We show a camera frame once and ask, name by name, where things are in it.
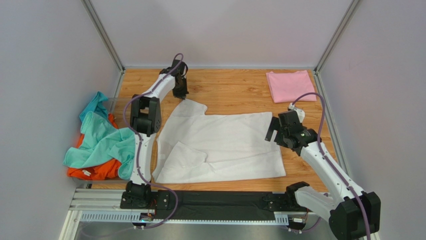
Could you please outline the white t shirt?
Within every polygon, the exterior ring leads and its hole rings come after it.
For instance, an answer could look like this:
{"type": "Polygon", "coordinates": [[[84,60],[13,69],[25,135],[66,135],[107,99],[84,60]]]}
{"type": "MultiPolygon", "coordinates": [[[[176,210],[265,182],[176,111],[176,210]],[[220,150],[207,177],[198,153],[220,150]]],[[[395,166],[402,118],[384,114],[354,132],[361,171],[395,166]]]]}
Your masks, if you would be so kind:
{"type": "Polygon", "coordinates": [[[179,103],[157,138],[159,184],[278,178],[286,175],[280,147],[266,141],[271,112],[207,114],[193,100],[179,103]]]}

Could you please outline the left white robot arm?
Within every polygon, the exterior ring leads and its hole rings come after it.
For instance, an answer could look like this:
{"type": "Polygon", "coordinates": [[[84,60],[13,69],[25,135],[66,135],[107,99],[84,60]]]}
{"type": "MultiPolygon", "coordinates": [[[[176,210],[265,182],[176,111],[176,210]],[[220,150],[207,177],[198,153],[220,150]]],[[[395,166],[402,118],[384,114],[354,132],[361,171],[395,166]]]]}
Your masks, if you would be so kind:
{"type": "Polygon", "coordinates": [[[161,102],[169,92],[175,98],[186,98],[187,71],[185,62],[174,59],[147,91],[135,94],[125,107],[130,106],[128,127],[135,133],[135,153],[130,181],[121,197],[122,209],[147,209],[153,203],[151,161],[154,140],[162,126],[161,102]]]}

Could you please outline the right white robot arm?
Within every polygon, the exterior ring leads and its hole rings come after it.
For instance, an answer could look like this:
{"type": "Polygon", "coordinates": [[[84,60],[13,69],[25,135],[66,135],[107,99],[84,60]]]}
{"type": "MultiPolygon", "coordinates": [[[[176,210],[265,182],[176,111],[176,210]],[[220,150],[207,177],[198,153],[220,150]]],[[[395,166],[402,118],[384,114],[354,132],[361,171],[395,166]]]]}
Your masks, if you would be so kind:
{"type": "Polygon", "coordinates": [[[319,176],[329,195],[306,182],[286,187],[292,205],[309,209],[328,222],[338,240],[369,238],[380,229],[381,199],[356,184],[328,153],[320,133],[303,126],[299,108],[289,108],[271,119],[265,140],[291,149],[319,176]]]}

